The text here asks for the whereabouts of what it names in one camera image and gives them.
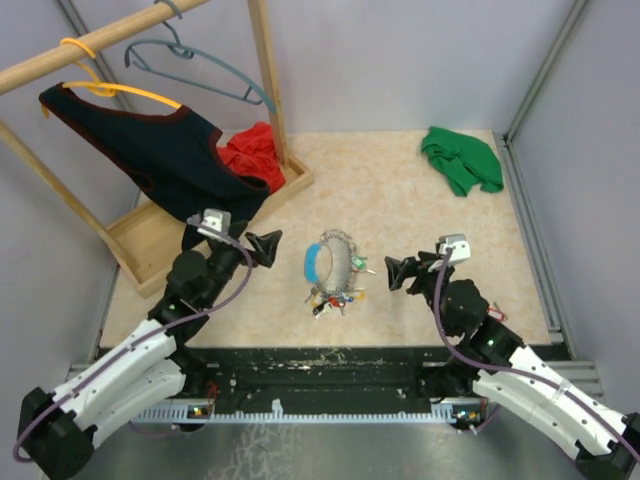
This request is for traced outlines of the large keyring with blue handle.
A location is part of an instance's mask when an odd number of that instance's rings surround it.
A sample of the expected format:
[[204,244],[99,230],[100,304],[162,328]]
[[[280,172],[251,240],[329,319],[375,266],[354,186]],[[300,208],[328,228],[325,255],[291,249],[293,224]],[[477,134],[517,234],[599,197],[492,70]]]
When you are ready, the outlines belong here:
[[352,290],[359,274],[352,270],[352,256],[366,257],[349,234],[339,229],[326,230],[305,252],[304,278],[312,288],[328,292]]

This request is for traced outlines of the green tagged key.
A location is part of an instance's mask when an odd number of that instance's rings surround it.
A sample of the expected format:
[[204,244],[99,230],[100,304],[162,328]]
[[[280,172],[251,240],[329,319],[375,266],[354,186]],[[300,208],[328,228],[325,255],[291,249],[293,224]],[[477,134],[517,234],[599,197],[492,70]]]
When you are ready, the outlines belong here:
[[352,256],[351,257],[352,270],[358,273],[367,273],[367,274],[376,275],[376,272],[368,267],[367,260],[368,260],[367,257]]

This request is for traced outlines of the bunch of tagged keys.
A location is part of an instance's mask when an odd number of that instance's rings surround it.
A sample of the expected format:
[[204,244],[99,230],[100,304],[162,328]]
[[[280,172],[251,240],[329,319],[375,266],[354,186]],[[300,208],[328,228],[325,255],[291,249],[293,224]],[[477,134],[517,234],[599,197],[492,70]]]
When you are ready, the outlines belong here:
[[333,310],[339,310],[341,315],[344,316],[345,308],[348,304],[365,298],[366,290],[364,288],[328,292],[320,290],[318,287],[313,287],[304,303],[311,307],[311,315],[318,319]]

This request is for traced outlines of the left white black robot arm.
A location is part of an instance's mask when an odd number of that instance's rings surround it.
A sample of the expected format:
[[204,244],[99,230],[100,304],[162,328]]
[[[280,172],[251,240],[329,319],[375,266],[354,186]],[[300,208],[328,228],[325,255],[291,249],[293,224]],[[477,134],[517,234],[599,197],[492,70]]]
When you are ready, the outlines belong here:
[[197,217],[211,253],[186,250],[174,260],[163,297],[136,329],[89,367],[50,392],[37,387],[22,400],[12,454],[50,479],[79,473],[121,426],[156,403],[201,394],[206,362],[187,342],[210,315],[234,300],[219,298],[236,269],[271,267],[282,231],[256,235],[244,221],[217,230]]

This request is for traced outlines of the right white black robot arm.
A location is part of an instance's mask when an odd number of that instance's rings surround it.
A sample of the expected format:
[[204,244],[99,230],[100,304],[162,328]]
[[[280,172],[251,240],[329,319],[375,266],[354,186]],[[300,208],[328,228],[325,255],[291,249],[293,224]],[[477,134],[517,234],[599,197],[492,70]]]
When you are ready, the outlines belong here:
[[419,252],[385,266],[392,291],[424,297],[452,355],[448,387],[474,393],[543,433],[586,479],[628,479],[639,465],[639,415],[589,396],[490,312],[470,279],[455,280],[453,251]]

